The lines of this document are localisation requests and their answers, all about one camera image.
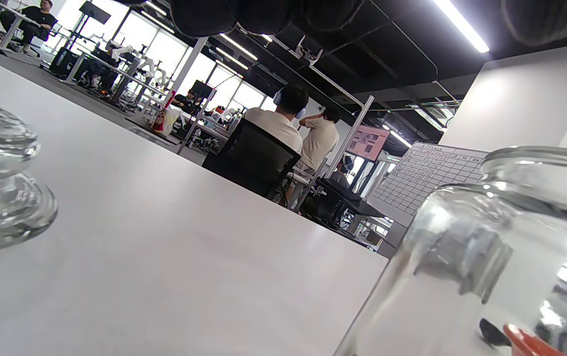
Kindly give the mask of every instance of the ceiling light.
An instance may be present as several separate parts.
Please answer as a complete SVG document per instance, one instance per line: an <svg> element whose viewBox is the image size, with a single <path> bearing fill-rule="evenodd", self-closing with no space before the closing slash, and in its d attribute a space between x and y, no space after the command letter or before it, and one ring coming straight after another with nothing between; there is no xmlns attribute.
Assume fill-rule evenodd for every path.
<svg viewBox="0 0 567 356"><path fill-rule="evenodd" d="M225 34L220 34L220 36L222 38L224 38L225 40L229 41L232 45L234 45L235 47L239 48L239 50L241 50L242 52L244 52L247 56L249 56L250 58L257 60L257 57L252 54L251 52L249 52L247 49L245 49L244 47L241 47L239 45L239 43L233 41L232 39L229 38L229 36L225 35Z"/></svg>
<svg viewBox="0 0 567 356"><path fill-rule="evenodd" d="M222 63L220 60L216 59L215 63L217 63L218 65L221 65L222 67L226 68L226 70L228 70L229 72L231 72L232 74L235 74L236 76L240 77L243 79L243 76L241 74L239 74L238 72L236 72L235 70L232 70L231 67L229 67L228 65L225 65L224 63Z"/></svg>
<svg viewBox="0 0 567 356"><path fill-rule="evenodd" d="M163 27L165 30L167 30L167 32L171 32L174 33L172 29L170 29L169 27L167 27L167 25L165 25L164 23L156 20L152 15L146 13L145 11L141 11L141 14L144 14L145 16L147 16L148 19L152 20L153 22L155 22L157 25L159 25L160 27Z"/></svg>
<svg viewBox="0 0 567 356"><path fill-rule="evenodd" d="M471 44L478 50L480 53L486 53L490 50L488 45L483 42L483 39L479 36L479 34L473 29L473 27L469 24L469 22L460 14L457 10L457 7L451 3L451 0L433 0L437 7L442 10L446 17L453 22L453 25L457 27L464 36L471 41Z"/></svg>
<svg viewBox="0 0 567 356"><path fill-rule="evenodd" d="M152 9L155 9L159 13L163 14L163 16L167 16L167 13L160 7L156 6L153 2L146 1L145 4L148 4L150 7L152 7Z"/></svg>
<svg viewBox="0 0 567 356"><path fill-rule="evenodd" d="M392 134L395 138L397 138L400 142L402 142L402 143L404 144L404 146L407 146L408 148L411 148L412 145L411 145L410 143L406 142L406 140L403 139L403 138L401 137L401 135L399 135L396 131L391 131L391 134Z"/></svg>
<svg viewBox="0 0 567 356"><path fill-rule="evenodd" d="M224 52L224 50L221 50L219 47L215 47L215 49L221 54L224 54L224 56L227 57L228 59L231 59L231 61L237 63L240 67L244 68L245 70L248 70L248 67L246 67L242 62L238 61L237 59L234 59L233 56L231 56L230 54Z"/></svg>

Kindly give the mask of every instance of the pink screen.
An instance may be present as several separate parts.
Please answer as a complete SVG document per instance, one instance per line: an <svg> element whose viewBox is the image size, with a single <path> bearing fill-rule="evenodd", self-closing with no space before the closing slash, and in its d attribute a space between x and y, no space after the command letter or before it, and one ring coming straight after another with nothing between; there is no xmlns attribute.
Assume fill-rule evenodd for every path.
<svg viewBox="0 0 567 356"><path fill-rule="evenodd" d="M389 136L389 130L361 125L345 151L375 161L378 159L387 136Z"/></svg>

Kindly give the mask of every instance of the chart on whiteboard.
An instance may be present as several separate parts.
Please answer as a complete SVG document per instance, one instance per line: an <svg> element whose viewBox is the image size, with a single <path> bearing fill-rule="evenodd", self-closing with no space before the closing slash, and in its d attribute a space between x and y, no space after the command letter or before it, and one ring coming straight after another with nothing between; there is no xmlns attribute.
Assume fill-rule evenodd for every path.
<svg viewBox="0 0 567 356"><path fill-rule="evenodd" d="M486 155L482 151L416 142L372 193L369 203L392 219L409 224L436 187L480 180L479 166Z"/></svg>

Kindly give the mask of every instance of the headphones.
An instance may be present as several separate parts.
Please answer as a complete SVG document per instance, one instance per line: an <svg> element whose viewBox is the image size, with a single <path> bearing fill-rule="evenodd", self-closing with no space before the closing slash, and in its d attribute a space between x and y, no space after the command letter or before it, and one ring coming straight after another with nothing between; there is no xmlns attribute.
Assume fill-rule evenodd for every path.
<svg viewBox="0 0 567 356"><path fill-rule="evenodd" d="M352 169L354 169L354 161L350 159L349 164L347 164L347 162L345 161L345 155L343 155L343 158L341 160L341 162L343 163L343 167L345 167L345 169L347 169L347 171L351 171Z"/></svg>
<svg viewBox="0 0 567 356"><path fill-rule="evenodd" d="M282 100L282 91L281 89L275 94L275 96L273 97L273 103L275 105L279 105L279 103ZM299 111L298 113L296 113L294 115L294 117L296 117L297 119L301 119L302 117L304 117L304 115L306 115L306 108L302 108L301 111Z"/></svg>

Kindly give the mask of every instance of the white t-shirt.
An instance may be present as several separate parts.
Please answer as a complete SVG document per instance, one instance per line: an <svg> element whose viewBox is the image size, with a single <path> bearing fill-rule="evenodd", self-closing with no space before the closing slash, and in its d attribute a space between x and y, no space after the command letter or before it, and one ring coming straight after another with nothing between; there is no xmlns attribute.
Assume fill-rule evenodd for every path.
<svg viewBox="0 0 567 356"><path fill-rule="evenodd" d="M306 120L306 126L310 132L303 140L301 162L317 170L321 161L336 146L338 131L333 122L322 117Z"/></svg>
<svg viewBox="0 0 567 356"><path fill-rule="evenodd" d="M301 135L284 115L274 111L252 108L246 111L244 118L275 136L297 153L301 153Z"/></svg>

